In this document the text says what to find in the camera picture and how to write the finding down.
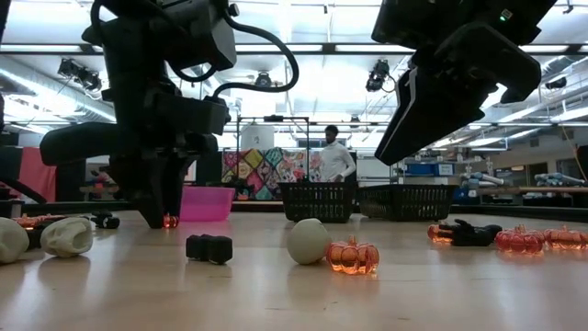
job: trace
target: wooden floor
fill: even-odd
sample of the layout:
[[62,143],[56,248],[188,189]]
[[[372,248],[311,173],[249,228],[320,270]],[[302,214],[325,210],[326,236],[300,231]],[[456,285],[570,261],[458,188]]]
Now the wooden floor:
[[[83,257],[27,253],[0,266],[2,331],[586,330],[588,257],[516,259],[489,248],[435,247],[426,223],[354,216],[328,224],[379,248],[377,276],[297,266],[284,248],[294,225],[281,214],[233,214],[230,223],[150,230],[135,212],[96,231]],[[459,215],[475,224],[560,223]],[[588,230],[588,224],[569,224]],[[233,238],[228,266],[188,262],[191,234]]]

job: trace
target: black toy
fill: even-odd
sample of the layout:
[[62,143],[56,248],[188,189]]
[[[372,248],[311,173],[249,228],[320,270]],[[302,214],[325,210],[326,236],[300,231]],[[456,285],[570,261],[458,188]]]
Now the black toy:
[[451,238],[455,246],[487,246],[494,242],[494,237],[503,230],[499,225],[473,226],[463,220],[455,220],[455,225],[439,224],[439,236]]
[[32,229],[27,229],[28,248],[27,250],[40,248],[40,235],[51,224],[57,222],[56,220],[41,221],[35,224]]
[[98,229],[118,229],[120,225],[120,219],[112,216],[110,211],[94,211],[92,215],[95,217],[90,218],[90,221],[96,224]]
[[223,265],[232,259],[232,239],[222,235],[190,235],[186,239],[186,257]]

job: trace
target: spotlight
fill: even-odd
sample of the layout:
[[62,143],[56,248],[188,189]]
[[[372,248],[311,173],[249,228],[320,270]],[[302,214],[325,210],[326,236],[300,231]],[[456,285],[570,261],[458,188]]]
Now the spotlight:
[[374,65],[374,70],[369,72],[369,78],[366,83],[368,92],[378,92],[384,86],[386,78],[390,76],[390,66],[388,60],[378,60]]
[[269,73],[259,73],[257,79],[255,79],[255,86],[270,87],[272,85],[272,79],[269,77]]
[[57,74],[65,79],[73,80],[88,91],[97,91],[102,88],[102,82],[97,72],[90,71],[73,60],[62,59]]
[[[352,116],[350,122],[352,122],[352,123],[360,122],[359,116]],[[359,125],[350,125],[349,128],[350,129],[357,129],[357,128],[359,128]]]
[[568,80],[566,77],[562,77],[560,79],[556,79],[553,82],[545,83],[545,87],[547,89],[556,89],[556,88],[563,88],[568,84]]

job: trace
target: person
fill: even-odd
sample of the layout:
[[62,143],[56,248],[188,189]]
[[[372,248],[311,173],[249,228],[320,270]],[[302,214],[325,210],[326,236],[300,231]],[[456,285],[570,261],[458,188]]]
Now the person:
[[321,151],[321,180],[323,182],[342,182],[356,171],[356,163],[347,148],[337,142],[337,134],[339,129],[334,125],[329,125],[324,130],[328,145]]

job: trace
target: black wire basket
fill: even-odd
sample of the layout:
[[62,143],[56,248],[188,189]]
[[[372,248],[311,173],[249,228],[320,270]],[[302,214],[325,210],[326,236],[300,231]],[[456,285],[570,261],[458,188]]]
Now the black wire basket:
[[279,183],[284,212],[290,221],[315,218],[345,223],[353,212],[355,183]]
[[390,221],[439,221],[449,215],[455,185],[378,185],[357,191],[359,209]]

